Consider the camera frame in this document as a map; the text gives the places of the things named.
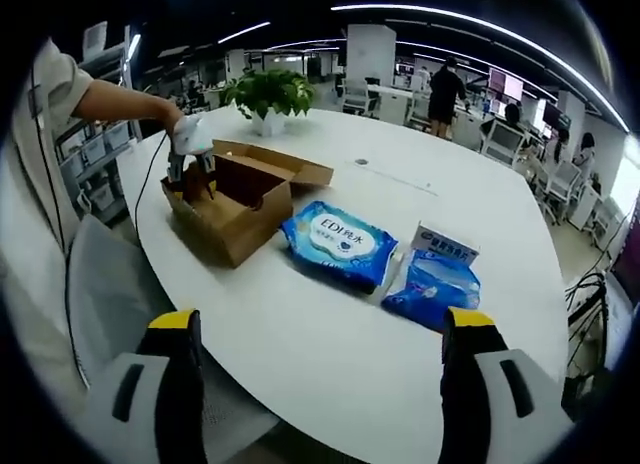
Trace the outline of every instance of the label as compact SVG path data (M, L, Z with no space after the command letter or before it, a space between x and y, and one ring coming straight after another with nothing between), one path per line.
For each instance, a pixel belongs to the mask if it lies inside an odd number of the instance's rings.
M309 238L313 245L336 259L353 259L370 254L376 247L373 236L350 226L333 214L319 214L311 220Z

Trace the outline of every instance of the sleeve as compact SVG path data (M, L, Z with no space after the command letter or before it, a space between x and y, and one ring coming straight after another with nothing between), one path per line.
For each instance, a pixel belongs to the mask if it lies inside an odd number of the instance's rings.
M463 101L467 98L467 91L462 79L458 78L458 97Z
M71 56L62 54L51 41L45 45L43 54L44 82L55 135L67 125L93 78L80 69Z

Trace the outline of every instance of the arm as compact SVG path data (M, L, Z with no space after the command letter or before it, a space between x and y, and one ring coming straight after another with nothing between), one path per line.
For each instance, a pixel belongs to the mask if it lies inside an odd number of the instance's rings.
M166 99L94 80L73 111L87 121L155 119L171 134L182 111Z
M458 97L462 101L467 98L467 90L465 89L465 85L460 78L458 78Z

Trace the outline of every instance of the blue package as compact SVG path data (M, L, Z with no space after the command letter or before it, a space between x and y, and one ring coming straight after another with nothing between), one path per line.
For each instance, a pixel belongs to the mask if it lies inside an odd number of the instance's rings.
M477 309L480 281L467 264L426 251L414 251L406 280L394 292L401 273L392 285L382 307L418 324L442 332L449 307Z
M297 259L368 294L382 284L398 245L387 232L322 201L312 202L281 227Z

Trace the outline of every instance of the black shirt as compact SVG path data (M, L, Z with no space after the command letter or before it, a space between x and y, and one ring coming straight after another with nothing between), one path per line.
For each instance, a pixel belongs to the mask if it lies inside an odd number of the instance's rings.
M456 105L456 96L459 96L460 99L467 97L462 80L446 67L435 73L431 79L431 89L433 91L430 98L431 103L438 109L452 114Z

